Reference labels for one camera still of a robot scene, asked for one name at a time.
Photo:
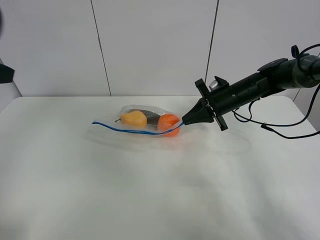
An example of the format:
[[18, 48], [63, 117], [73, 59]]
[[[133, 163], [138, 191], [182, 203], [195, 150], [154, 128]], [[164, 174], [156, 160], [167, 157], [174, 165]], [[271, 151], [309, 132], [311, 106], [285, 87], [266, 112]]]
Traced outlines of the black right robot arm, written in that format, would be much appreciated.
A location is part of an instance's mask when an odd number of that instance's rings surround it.
[[204, 81], [199, 79], [195, 86], [202, 97], [182, 117], [182, 122], [191, 125], [216, 121], [224, 131], [228, 128], [223, 118], [224, 114], [286, 89], [312, 88], [319, 83], [320, 59], [307, 54], [300, 59], [274, 60], [234, 84], [216, 76], [213, 86], [207, 87]]

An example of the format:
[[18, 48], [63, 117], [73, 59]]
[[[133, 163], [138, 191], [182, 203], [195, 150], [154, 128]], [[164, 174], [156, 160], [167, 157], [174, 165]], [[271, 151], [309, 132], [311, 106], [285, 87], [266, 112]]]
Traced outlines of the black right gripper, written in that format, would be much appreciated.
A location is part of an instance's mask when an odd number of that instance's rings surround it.
[[218, 87], [209, 90], [202, 79], [195, 82], [203, 99], [182, 117], [184, 125], [197, 123], [213, 123], [217, 121], [220, 129], [225, 131], [228, 126], [223, 115], [236, 108], [261, 98], [269, 92], [269, 81], [262, 75], [250, 75], [232, 85], [226, 80], [215, 77]]

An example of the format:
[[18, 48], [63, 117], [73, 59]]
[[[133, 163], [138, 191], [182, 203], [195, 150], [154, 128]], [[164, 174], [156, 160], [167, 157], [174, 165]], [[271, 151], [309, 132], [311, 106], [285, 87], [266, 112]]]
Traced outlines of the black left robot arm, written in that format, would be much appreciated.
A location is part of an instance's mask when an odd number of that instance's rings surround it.
[[[4, 31], [4, 16], [2, 10], [0, 10], [0, 36], [2, 37]], [[15, 70], [11, 67], [5, 65], [0, 60], [0, 83], [1, 84], [8, 84], [12, 83], [14, 79]]]

